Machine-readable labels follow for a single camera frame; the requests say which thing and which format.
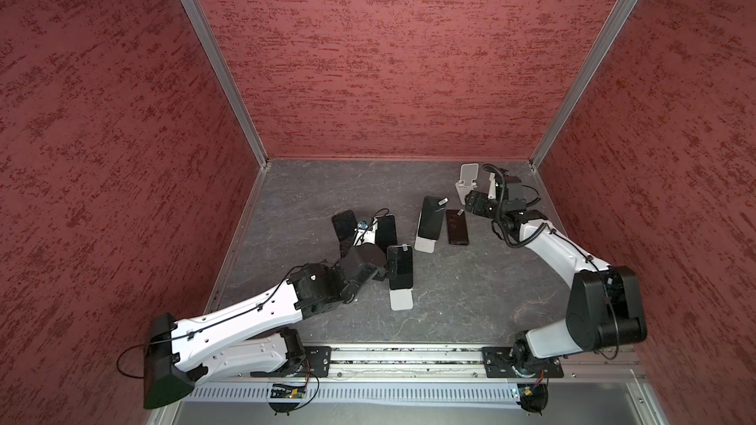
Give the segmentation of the black phone table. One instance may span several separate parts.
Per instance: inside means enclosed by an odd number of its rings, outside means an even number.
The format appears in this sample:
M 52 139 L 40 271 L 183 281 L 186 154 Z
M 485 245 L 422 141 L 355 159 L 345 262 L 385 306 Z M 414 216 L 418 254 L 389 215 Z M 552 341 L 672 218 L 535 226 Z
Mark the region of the black phone table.
M 348 255 L 350 248 L 354 246 L 358 220 L 352 210 L 347 210 L 332 216 L 331 222 L 338 238 L 340 257 L 344 258 Z

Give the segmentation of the purple edged dark phone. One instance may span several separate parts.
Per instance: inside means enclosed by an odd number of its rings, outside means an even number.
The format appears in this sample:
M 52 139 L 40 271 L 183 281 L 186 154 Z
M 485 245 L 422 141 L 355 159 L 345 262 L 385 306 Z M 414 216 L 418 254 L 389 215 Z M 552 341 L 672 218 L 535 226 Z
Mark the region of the purple edged dark phone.
M 464 210 L 447 210 L 446 226 L 448 242 L 452 246 L 468 246 L 470 237 Z

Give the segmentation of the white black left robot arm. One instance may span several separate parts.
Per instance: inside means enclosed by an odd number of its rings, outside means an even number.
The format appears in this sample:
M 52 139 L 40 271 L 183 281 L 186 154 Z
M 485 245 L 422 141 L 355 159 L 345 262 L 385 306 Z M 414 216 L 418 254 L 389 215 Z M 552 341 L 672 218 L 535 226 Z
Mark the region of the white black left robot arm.
M 143 406 L 176 403 L 214 377 L 295 372 L 304 354 L 295 324 L 354 302 L 368 281 L 397 271 L 386 251 L 364 243 L 335 265 L 294 267 L 274 287 L 211 314 L 153 319 L 142 347 Z

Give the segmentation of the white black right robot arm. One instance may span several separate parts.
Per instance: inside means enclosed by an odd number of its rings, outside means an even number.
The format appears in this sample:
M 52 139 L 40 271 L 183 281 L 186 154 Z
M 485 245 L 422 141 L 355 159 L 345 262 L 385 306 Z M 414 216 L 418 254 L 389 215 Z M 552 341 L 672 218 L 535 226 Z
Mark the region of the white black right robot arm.
M 590 254 L 527 201 L 522 181 L 492 164 L 489 186 L 460 178 L 459 198 L 470 214 L 491 221 L 493 233 L 511 249 L 537 254 L 570 288 L 564 318 L 518 334 L 504 363 L 519 377 L 545 373 L 553 361 L 581 352 L 615 353 L 648 335 L 640 281 L 632 269 Z

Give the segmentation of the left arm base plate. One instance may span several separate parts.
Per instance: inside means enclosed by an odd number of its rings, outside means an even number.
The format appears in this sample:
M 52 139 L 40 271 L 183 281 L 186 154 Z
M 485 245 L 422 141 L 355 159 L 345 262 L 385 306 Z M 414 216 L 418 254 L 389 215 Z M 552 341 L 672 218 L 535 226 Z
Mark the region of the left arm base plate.
M 303 376 L 314 374 L 319 379 L 329 375 L 333 348 L 330 346 L 305 346 L 305 360 L 301 364 L 299 373 Z

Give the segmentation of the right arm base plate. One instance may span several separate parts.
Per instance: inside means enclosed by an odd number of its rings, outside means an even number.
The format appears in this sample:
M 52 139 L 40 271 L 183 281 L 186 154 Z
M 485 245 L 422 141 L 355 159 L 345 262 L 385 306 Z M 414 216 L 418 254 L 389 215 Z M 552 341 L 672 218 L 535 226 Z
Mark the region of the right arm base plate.
M 482 363 L 488 379 L 537 380 L 564 377 L 558 358 L 536 358 L 525 344 L 484 347 Z

